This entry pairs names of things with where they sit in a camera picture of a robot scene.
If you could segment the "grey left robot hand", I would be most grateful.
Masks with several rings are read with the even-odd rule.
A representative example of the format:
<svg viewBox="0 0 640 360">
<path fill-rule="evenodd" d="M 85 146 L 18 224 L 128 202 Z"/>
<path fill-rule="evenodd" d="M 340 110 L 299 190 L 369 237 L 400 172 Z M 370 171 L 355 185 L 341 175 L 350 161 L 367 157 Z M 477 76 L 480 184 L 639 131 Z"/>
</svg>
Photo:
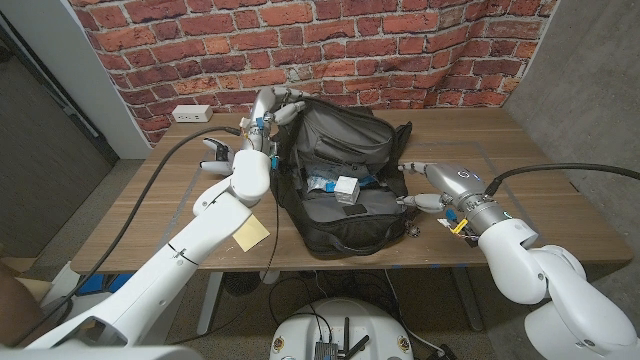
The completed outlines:
<svg viewBox="0 0 640 360">
<path fill-rule="evenodd" d="M 244 135 L 242 150 L 268 153 L 271 127 L 292 122 L 306 107 L 304 99 L 309 94 L 286 87 L 264 87 L 253 103 L 248 118 L 243 118 L 240 128 Z"/>
</svg>

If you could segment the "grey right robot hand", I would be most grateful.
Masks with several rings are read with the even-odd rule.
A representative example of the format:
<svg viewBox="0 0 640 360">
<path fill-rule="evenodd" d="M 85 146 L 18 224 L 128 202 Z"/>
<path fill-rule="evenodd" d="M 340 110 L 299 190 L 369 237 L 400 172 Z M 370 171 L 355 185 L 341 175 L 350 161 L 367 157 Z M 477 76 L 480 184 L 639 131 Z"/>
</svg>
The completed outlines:
<svg viewBox="0 0 640 360">
<path fill-rule="evenodd" d="M 517 226 L 499 203 L 485 194 L 486 186 L 473 171 L 450 163 L 408 162 L 397 166 L 399 171 L 422 174 L 437 190 L 436 194 L 417 194 L 398 197 L 398 204 L 415 207 L 435 214 L 452 206 L 464 215 L 467 226 L 483 235 L 494 226 Z"/>
</svg>

